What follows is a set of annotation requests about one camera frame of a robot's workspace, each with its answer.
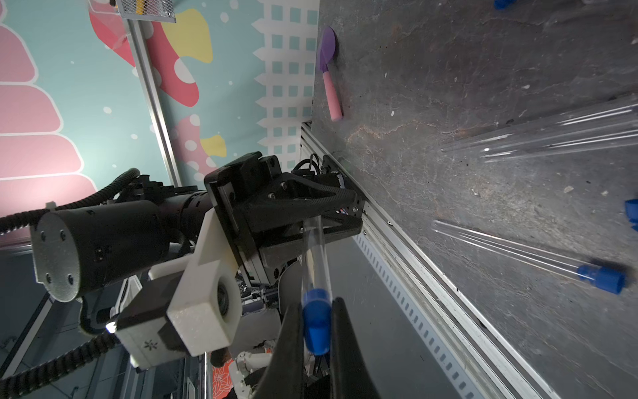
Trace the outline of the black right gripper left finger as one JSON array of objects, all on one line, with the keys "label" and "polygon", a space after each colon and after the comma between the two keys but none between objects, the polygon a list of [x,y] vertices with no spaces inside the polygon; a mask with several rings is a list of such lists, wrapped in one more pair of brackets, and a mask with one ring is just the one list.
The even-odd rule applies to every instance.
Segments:
[{"label": "black right gripper left finger", "polygon": [[303,364],[302,306],[293,304],[287,308],[274,354],[254,398],[303,398]]}]

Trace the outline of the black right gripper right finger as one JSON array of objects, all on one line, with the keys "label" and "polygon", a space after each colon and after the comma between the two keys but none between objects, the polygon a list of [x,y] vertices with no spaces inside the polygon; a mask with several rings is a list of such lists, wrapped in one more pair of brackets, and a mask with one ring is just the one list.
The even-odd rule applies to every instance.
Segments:
[{"label": "black right gripper right finger", "polygon": [[331,398],[380,398],[342,298],[332,301]]}]

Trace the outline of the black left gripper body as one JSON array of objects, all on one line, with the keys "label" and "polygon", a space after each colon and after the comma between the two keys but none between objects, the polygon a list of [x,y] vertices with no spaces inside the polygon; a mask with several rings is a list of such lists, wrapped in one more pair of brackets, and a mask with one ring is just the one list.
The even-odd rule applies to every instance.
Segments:
[{"label": "black left gripper body", "polygon": [[269,268],[261,259],[259,245],[264,235],[250,229],[243,207],[281,173],[277,156],[253,152],[219,167],[204,178],[204,187],[249,287],[274,286],[279,269]]}]

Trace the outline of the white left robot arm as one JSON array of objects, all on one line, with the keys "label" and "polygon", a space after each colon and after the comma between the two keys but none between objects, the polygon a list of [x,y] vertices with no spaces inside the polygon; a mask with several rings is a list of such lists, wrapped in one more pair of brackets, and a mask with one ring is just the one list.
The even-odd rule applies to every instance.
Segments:
[{"label": "white left robot arm", "polygon": [[4,398],[49,386],[114,347],[141,371],[208,355],[224,365],[239,330],[237,281],[278,286],[298,259],[300,296],[285,309],[274,352],[241,353],[255,388],[234,374],[246,398],[301,398],[304,354],[329,357],[334,398],[376,397],[345,303],[332,295],[325,246],[360,234],[366,197],[335,168],[314,159],[284,172],[276,156],[247,154],[208,174],[205,188],[164,186],[137,169],[72,204],[3,217],[1,231],[31,231],[36,280],[57,301],[146,272],[141,291],[106,329],[80,326],[90,341],[1,382]]}]

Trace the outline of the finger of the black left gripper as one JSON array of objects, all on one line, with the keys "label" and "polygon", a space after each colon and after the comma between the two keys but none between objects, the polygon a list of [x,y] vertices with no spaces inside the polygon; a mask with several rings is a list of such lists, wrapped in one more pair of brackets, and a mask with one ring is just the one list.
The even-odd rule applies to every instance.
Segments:
[{"label": "finger of the black left gripper", "polygon": [[353,190],[283,173],[244,201],[244,219],[253,232],[263,232],[346,208],[356,200]]},{"label": "finger of the black left gripper", "polygon": [[[322,215],[325,244],[346,239],[362,232],[362,219],[346,214]],[[303,223],[276,228],[264,233],[258,244],[259,256],[265,268],[281,269],[284,264],[307,250],[306,229]]]}]

